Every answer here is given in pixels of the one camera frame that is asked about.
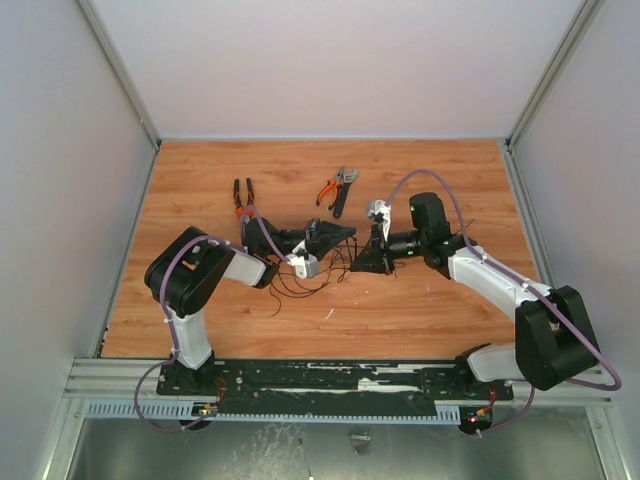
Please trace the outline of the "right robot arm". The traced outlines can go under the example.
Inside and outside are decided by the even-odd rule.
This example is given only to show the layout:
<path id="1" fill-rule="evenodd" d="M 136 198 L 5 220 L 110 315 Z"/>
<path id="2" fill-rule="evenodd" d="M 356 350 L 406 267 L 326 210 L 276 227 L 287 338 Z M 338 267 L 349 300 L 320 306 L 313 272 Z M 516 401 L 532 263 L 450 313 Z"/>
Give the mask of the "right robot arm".
<path id="1" fill-rule="evenodd" d="M 475 242 L 451 231 L 444 205 L 433 192 L 409 200 L 413 228 L 393 233 L 391 208 L 373 200 L 370 241 L 354 260 L 354 272 L 392 274 L 398 260 L 420 257 L 431 269 L 475 291 L 503 312 L 515 327 L 511 344 L 482 344 L 460 356 L 453 374 L 456 391 L 476 398 L 495 380 L 524 380 L 538 390 L 594 367 L 597 341 L 580 294 L 521 277 Z"/>

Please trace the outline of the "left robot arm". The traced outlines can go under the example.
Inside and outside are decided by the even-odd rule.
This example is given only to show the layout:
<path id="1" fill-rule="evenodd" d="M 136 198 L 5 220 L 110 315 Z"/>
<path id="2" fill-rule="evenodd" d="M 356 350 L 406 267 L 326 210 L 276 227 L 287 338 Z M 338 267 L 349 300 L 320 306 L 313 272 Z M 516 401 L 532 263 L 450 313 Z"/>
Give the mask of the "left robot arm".
<path id="1" fill-rule="evenodd" d="M 171 354 L 160 364 L 161 395 L 208 392 L 215 381 L 214 351 L 207 338 L 205 307 L 221 280 L 268 287 L 286 265 L 299 279 L 319 275 L 319 263 L 354 227 L 318 218 L 301 229 L 279 229 L 257 216 L 243 222 L 240 245 L 191 226 L 148 267 L 144 283 L 165 314 Z"/>

